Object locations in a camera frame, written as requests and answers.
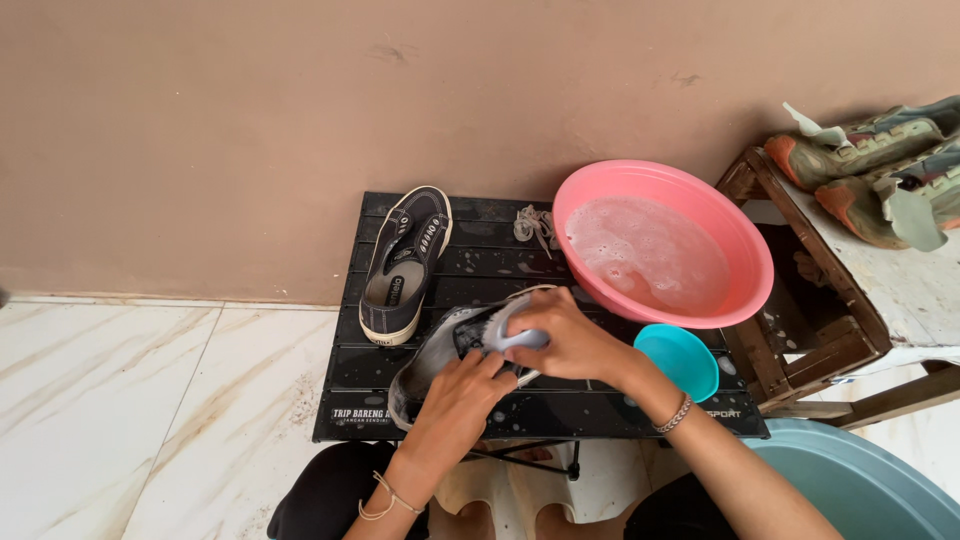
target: teal basin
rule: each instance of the teal basin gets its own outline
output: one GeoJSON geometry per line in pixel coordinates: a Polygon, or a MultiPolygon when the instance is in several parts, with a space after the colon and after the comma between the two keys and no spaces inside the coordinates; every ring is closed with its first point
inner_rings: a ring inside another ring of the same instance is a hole
{"type": "Polygon", "coordinates": [[[960,538],[960,505],[889,452],[846,431],[767,420],[771,438],[745,439],[846,540],[960,538]]]}

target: blue bowl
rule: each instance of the blue bowl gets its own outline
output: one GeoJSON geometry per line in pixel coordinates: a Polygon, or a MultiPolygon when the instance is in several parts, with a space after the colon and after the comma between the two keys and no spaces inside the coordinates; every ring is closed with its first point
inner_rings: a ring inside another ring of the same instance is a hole
{"type": "Polygon", "coordinates": [[[641,350],[660,370],[700,403],[716,393],[720,369],[699,337],[673,325],[648,325],[636,335],[634,348],[641,350]]]}

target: bracelet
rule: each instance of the bracelet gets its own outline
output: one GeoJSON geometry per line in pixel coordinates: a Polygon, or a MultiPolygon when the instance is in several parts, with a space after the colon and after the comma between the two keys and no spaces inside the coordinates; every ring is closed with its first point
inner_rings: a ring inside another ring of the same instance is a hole
{"type": "Polygon", "coordinates": [[[383,516],[387,515],[387,512],[389,512],[390,510],[393,509],[395,503],[400,503],[400,506],[403,506],[404,508],[410,510],[411,512],[414,513],[414,515],[419,516],[419,515],[421,515],[421,514],[423,513],[423,510],[424,510],[425,508],[421,508],[420,510],[417,510],[416,508],[414,508],[414,507],[411,506],[410,504],[405,503],[405,502],[403,501],[403,499],[401,499],[400,497],[398,497],[398,496],[396,495],[396,491],[394,491],[394,488],[390,487],[390,484],[387,483],[387,480],[386,480],[386,479],[384,479],[382,476],[380,476],[380,473],[377,473],[376,471],[373,471],[373,479],[375,479],[376,481],[382,483],[382,484],[383,484],[383,487],[387,489],[387,493],[390,494],[390,506],[387,506],[387,509],[384,510],[384,511],[382,511],[382,512],[377,512],[377,513],[375,513],[375,514],[368,514],[367,512],[365,512],[365,511],[363,510],[363,499],[361,499],[360,502],[357,503],[357,508],[360,510],[360,517],[361,517],[361,518],[363,518],[363,519],[365,519],[365,520],[367,520],[367,521],[375,521],[375,520],[378,520],[378,519],[382,518],[383,516]]]}
{"type": "Polygon", "coordinates": [[[673,415],[673,418],[669,422],[662,426],[654,425],[654,430],[657,430],[657,433],[667,433],[680,424],[680,421],[686,416],[687,412],[690,410],[690,407],[693,405],[693,398],[689,394],[684,392],[684,404],[680,405],[680,410],[677,411],[677,414],[673,415]]]}

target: black pants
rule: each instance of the black pants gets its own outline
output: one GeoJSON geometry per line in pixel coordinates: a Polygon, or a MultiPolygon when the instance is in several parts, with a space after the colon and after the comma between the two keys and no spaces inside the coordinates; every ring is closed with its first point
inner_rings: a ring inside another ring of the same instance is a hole
{"type": "MultiPolygon", "coordinates": [[[[331,446],[314,457],[300,473],[290,493],[276,506],[267,535],[276,540],[335,540],[356,520],[357,502],[376,489],[373,471],[387,470],[394,447],[386,442],[358,441],[331,446]]],[[[407,540],[424,540],[429,510],[407,533],[407,540]]],[[[665,485],[634,510],[623,531],[634,539],[735,539],[720,509],[693,475],[665,485]]]]}

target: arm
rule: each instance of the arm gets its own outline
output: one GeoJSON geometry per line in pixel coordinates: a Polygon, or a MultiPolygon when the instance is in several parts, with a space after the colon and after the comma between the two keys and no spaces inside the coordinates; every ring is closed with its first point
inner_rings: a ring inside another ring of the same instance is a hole
{"type": "MultiPolygon", "coordinates": [[[[507,358],[553,377],[602,380],[656,425],[673,418],[684,393],[650,358],[590,322],[566,288],[533,295],[533,306],[511,318],[508,335],[535,328],[550,334],[550,344],[513,348],[507,358]]],[[[790,482],[697,405],[666,438],[740,538],[841,538],[790,482]]]]}
{"type": "MultiPolygon", "coordinates": [[[[450,360],[433,379],[417,421],[383,475],[405,503],[417,509],[426,507],[447,471],[480,438],[496,402],[516,388],[516,375],[511,372],[493,378],[502,366],[501,354],[491,353],[483,358],[479,351],[471,351],[463,361],[450,360]]],[[[364,511],[382,512],[390,501],[390,494],[380,484],[364,511]]],[[[399,540],[406,537],[416,519],[416,514],[394,504],[377,520],[358,517],[344,538],[399,540]]]]}

